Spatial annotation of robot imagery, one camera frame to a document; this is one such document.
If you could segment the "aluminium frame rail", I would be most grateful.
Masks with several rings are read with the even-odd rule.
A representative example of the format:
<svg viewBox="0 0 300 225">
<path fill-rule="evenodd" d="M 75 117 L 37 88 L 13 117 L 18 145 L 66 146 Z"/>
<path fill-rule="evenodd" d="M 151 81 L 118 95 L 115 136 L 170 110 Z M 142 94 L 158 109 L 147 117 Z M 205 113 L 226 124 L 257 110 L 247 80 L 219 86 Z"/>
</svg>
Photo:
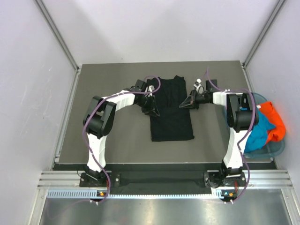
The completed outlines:
<svg viewBox="0 0 300 225">
<path fill-rule="evenodd" d="M 251 189 L 289 189 L 292 181 L 286 170 L 251 170 L 248 188 Z M 86 183 L 89 176 L 76 171 L 45 171 L 38 182 L 39 188 L 71 189 Z"/>
</svg>

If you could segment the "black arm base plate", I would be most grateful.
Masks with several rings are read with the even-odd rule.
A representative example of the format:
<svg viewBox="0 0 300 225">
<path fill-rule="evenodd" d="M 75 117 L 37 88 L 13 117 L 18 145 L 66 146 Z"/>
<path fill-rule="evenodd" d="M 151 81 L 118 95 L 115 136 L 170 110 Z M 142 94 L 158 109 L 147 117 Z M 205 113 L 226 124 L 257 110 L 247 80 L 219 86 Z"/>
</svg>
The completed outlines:
<svg viewBox="0 0 300 225">
<path fill-rule="evenodd" d="M 83 188 L 110 188 L 112 195 L 209 194 L 212 188 L 245 185 L 245 175 L 221 179 L 217 163 L 107 164 L 103 178 L 80 183 Z"/>
</svg>

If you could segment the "black t shirt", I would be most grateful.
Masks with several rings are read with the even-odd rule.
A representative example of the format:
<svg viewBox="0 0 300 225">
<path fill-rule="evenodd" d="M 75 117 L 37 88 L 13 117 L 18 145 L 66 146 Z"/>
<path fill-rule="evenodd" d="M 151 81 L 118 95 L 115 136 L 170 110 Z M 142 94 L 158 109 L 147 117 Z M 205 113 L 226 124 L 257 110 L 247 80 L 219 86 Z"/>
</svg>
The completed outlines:
<svg viewBox="0 0 300 225">
<path fill-rule="evenodd" d="M 150 117 L 150 132 L 153 142 L 189 141 L 194 139 L 190 111 L 179 108 L 187 98 L 184 77 L 173 79 L 148 79 L 147 84 L 159 88 L 154 93 L 159 117 Z"/>
</svg>

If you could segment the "teal laundry basket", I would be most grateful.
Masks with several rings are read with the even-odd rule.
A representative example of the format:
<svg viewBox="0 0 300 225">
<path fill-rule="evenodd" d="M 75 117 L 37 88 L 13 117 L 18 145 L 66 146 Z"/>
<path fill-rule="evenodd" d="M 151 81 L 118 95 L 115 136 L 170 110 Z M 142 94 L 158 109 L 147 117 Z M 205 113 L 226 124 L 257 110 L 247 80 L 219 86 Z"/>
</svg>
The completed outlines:
<svg viewBox="0 0 300 225">
<path fill-rule="evenodd" d="M 255 98 L 255 102 L 260 105 L 268 100 L 258 93 L 253 93 L 253 96 Z M 226 120 L 226 108 L 223 108 L 224 118 Z M 273 158 L 275 156 L 280 155 L 285 149 L 285 139 L 283 138 L 279 142 L 270 141 L 264 146 L 262 146 L 260 149 L 251 151 L 251 152 L 244 152 L 245 158 L 250 159 L 263 159 L 263 158 Z"/>
</svg>

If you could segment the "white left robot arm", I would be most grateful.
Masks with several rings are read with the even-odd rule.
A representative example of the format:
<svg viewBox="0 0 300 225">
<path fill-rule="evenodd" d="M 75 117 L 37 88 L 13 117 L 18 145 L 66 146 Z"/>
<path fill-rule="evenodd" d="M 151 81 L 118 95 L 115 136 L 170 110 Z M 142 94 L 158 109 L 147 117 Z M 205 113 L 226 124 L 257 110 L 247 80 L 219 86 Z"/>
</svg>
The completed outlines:
<svg viewBox="0 0 300 225">
<path fill-rule="evenodd" d="M 153 95 L 155 91 L 154 86 L 150 85 L 142 90 L 132 87 L 108 97 L 92 98 L 83 120 L 90 148 L 85 172 L 96 186 L 106 182 L 106 174 L 103 172 L 106 166 L 105 143 L 113 127 L 116 112 L 127 106 L 138 105 L 144 114 L 159 117 L 160 113 Z"/>
</svg>

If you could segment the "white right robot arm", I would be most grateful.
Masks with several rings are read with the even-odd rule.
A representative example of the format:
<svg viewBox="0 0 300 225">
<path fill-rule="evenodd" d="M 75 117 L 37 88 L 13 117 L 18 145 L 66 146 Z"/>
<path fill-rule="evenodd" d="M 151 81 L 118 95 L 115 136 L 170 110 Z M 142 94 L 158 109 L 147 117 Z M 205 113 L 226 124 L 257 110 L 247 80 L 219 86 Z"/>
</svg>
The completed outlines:
<svg viewBox="0 0 300 225">
<path fill-rule="evenodd" d="M 220 105 L 226 109 L 226 121 L 230 129 L 227 152 L 219 170 L 219 181 L 231 185 L 242 174 L 243 154 L 254 125 L 259 121 L 254 96 L 251 92 L 191 91 L 180 104 L 182 109 L 198 109 L 200 104 Z"/>
</svg>

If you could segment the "blue t shirt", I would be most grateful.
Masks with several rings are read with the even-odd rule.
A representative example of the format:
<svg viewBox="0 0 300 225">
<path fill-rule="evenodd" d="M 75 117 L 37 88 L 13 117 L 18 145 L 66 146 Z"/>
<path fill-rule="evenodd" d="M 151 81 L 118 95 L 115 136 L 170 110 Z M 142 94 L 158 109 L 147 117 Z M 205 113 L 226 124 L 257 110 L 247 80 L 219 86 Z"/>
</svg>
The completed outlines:
<svg viewBox="0 0 300 225">
<path fill-rule="evenodd" d="M 247 139 L 244 150 L 245 153 L 261 149 L 267 143 L 268 131 L 276 127 L 269 121 L 266 115 L 261 112 L 261 109 L 261 107 L 257 109 L 259 122 L 253 126 L 252 132 Z"/>
</svg>

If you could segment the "orange t shirt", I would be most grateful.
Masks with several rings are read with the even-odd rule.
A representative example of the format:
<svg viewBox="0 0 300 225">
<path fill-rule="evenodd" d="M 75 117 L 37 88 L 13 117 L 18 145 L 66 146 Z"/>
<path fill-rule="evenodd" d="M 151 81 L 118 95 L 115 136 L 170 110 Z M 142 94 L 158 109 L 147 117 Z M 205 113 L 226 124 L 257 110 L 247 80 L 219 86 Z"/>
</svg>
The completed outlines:
<svg viewBox="0 0 300 225">
<path fill-rule="evenodd" d="M 272 124 L 274 127 L 267 131 L 268 136 L 266 143 L 279 142 L 283 140 L 286 134 L 286 128 L 272 102 L 267 101 L 262 104 L 259 104 L 259 106 L 260 112 L 268 119 L 269 123 Z"/>
</svg>

